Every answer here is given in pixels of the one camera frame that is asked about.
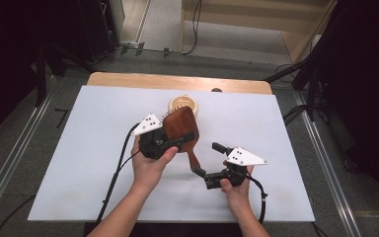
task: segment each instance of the hand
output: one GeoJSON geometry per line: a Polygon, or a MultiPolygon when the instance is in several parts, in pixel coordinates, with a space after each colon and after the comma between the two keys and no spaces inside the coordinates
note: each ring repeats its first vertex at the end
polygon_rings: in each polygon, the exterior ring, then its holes
{"type": "MultiPolygon", "coordinates": [[[[248,166],[248,172],[252,174],[254,166],[248,166]]],[[[249,203],[249,180],[245,179],[241,186],[233,187],[229,180],[220,181],[221,191],[226,194],[229,208],[236,218],[246,212],[252,211],[249,203]]]]}
{"type": "MultiPolygon", "coordinates": [[[[139,151],[139,140],[140,136],[136,136],[133,148],[131,149],[131,155],[139,151]]],[[[134,171],[132,186],[148,193],[152,192],[158,185],[166,165],[175,157],[177,152],[178,147],[171,147],[165,151],[159,160],[146,158],[141,152],[138,152],[132,158],[134,171]]]]}

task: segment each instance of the brown paddle brush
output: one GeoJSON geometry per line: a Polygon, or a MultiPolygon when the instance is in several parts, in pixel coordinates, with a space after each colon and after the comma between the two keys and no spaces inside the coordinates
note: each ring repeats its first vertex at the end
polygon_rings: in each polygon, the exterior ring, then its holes
{"type": "Polygon", "coordinates": [[[199,132],[192,109],[188,106],[175,109],[164,118],[163,128],[168,139],[176,139],[183,137],[189,132],[194,132],[194,139],[184,143],[179,152],[186,152],[188,154],[189,165],[192,171],[195,167],[200,168],[199,162],[193,153],[193,148],[199,139],[199,132]]]}

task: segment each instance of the white tabletop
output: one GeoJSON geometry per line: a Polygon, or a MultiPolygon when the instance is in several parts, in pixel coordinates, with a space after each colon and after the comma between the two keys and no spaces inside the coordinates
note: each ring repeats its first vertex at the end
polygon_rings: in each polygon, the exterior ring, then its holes
{"type": "MultiPolygon", "coordinates": [[[[194,152],[207,173],[221,171],[226,158],[211,149],[212,142],[242,146],[267,160],[253,172],[268,194],[265,221],[315,220],[275,96],[94,86],[82,87],[78,95],[29,220],[95,221],[131,127],[150,113],[160,119],[170,100],[181,95],[198,103],[194,152]]],[[[119,173],[105,215],[126,194],[132,179],[130,162],[119,173]]],[[[261,192],[253,183],[250,201],[259,217],[261,192]]],[[[235,222],[226,196],[219,189],[208,190],[190,171],[186,153],[167,166],[138,220],[235,222]]]]}

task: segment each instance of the person's left hand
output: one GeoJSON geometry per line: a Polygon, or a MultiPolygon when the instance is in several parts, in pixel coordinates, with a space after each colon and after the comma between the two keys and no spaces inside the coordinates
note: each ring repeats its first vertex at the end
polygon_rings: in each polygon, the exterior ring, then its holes
{"type": "MultiPolygon", "coordinates": [[[[139,151],[139,140],[140,136],[136,136],[133,148],[131,149],[131,155],[139,151]]],[[[134,171],[133,186],[149,193],[152,192],[158,185],[166,165],[175,157],[177,152],[178,147],[171,147],[159,160],[146,158],[141,152],[138,152],[132,158],[134,171]]]]}

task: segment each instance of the forearm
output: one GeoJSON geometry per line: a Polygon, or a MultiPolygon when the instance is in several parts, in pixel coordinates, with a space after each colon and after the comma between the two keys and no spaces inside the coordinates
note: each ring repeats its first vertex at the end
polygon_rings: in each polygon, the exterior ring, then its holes
{"type": "Polygon", "coordinates": [[[269,236],[264,227],[258,222],[254,213],[250,208],[241,210],[239,213],[235,213],[235,217],[238,220],[239,227],[244,237],[266,237],[269,236]]]}
{"type": "Polygon", "coordinates": [[[89,236],[129,236],[141,208],[149,195],[150,191],[132,186],[130,191],[118,203],[113,211],[89,236]]]}

